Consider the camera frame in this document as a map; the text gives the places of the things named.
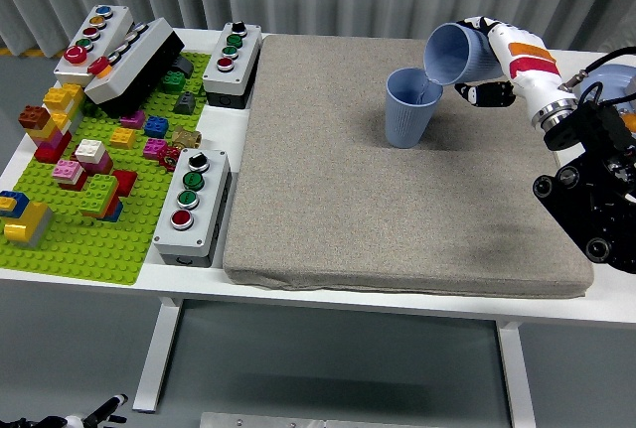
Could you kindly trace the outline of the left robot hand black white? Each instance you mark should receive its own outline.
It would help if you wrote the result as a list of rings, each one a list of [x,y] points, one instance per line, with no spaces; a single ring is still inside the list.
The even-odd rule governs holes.
[[[15,421],[1,422],[2,428],[18,427],[98,427],[102,422],[112,420],[114,423],[125,423],[125,417],[115,416],[114,412],[128,401],[128,396],[124,393],[116,394],[107,399],[102,405],[97,407],[88,415],[68,415],[66,417],[50,415],[40,421],[31,421],[20,418]]]

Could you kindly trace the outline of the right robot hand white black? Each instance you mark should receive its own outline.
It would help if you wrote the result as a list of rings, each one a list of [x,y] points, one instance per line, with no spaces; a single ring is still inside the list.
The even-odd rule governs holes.
[[[478,85],[457,83],[455,90],[477,107],[506,107],[516,97],[526,101],[531,120],[537,124],[548,114],[575,106],[575,96],[560,88],[557,62],[542,38],[488,17],[466,18],[465,28],[483,34],[501,67],[505,82],[482,77]]]

